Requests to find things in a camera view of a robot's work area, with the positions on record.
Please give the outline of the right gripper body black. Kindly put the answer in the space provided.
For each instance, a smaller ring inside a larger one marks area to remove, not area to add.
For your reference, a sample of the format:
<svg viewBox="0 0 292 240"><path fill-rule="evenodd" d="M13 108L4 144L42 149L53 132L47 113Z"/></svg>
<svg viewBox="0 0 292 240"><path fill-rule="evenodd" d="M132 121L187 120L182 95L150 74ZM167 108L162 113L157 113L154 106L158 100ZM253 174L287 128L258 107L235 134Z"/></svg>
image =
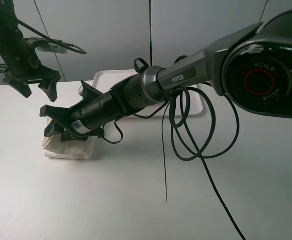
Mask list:
<svg viewBox="0 0 292 240"><path fill-rule="evenodd" d="M63 127L63 133L70 133L76 137L104 137L104 130L100 127L93 129L84 125L85 111L73 106L71 108L53 107L45 105L40 109L41 117L48 117Z"/></svg>

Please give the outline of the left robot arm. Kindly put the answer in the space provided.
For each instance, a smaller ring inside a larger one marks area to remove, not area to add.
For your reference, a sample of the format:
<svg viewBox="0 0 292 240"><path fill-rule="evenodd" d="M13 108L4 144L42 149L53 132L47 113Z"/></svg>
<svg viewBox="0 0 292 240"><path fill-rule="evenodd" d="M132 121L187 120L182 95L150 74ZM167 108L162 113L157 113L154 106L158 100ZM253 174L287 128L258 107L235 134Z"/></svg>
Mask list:
<svg viewBox="0 0 292 240"><path fill-rule="evenodd" d="M4 63L0 64L3 82L25 98L31 96L31 84L39 84L39 88L51 102L57 100L56 84L61 79L58 71L42 65L35 49L49 43L38 37L24 38L18 27L11 0L0 0L0 56Z"/></svg>

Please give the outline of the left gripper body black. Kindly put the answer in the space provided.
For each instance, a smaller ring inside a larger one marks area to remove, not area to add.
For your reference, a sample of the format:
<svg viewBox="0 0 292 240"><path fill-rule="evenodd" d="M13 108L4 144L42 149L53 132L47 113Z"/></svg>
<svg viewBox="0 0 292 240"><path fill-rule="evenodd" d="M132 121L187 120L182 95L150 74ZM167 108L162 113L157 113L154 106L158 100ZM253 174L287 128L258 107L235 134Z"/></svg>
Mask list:
<svg viewBox="0 0 292 240"><path fill-rule="evenodd" d="M0 75L2 82L11 84L32 84L45 81L59 82L61 79L58 71L45 67L34 49L0 49Z"/></svg>

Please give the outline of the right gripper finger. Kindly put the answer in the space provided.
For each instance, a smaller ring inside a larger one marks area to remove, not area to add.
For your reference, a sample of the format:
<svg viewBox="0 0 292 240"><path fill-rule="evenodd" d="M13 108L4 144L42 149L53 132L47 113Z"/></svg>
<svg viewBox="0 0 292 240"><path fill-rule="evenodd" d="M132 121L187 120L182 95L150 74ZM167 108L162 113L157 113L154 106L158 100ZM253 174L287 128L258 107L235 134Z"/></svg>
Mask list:
<svg viewBox="0 0 292 240"><path fill-rule="evenodd" d="M79 141L79 142L85 142L88 140L88 137L77 137L74 136L68 132L65 132L60 137L61 142L73 142L73 141Z"/></svg>
<svg viewBox="0 0 292 240"><path fill-rule="evenodd" d="M63 127L53 120L48 124L48 126L44 130L45 137L51 137L60 134L63 134Z"/></svg>

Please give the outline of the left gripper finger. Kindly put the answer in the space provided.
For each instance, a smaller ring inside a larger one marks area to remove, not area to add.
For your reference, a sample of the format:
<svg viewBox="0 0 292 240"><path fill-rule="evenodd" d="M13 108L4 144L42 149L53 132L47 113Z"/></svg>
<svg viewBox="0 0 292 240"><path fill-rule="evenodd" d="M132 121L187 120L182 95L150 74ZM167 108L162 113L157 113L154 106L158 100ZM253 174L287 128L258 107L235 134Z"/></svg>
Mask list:
<svg viewBox="0 0 292 240"><path fill-rule="evenodd" d="M29 98L32 94L32 91L28 86L27 82L14 80L8 77L5 77L3 79L3 82L12 87L13 89L15 89L16 91L18 91L25 98Z"/></svg>
<svg viewBox="0 0 292 240"><path fill-rule="evenodd" d="M57 100L57 83L53 80L43 80L38 87L47 95L51 102Z"/></svg>

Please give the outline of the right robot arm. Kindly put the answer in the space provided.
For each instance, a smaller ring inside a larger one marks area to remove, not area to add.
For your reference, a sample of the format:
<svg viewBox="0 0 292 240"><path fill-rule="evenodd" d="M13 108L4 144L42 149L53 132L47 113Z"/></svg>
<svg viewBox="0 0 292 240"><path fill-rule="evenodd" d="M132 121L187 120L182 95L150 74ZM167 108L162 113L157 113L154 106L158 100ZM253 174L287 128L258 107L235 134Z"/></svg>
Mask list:
<svg viewBox="0 0 292 240"><path fill-rule="evenodd" d="M83 83L78 104L41 108L40 116L51 119L44 136L103 137L103 125L202 83L245 111L292 119L292 10L228 35L170 67L146 66L106 93Z"/></svg>

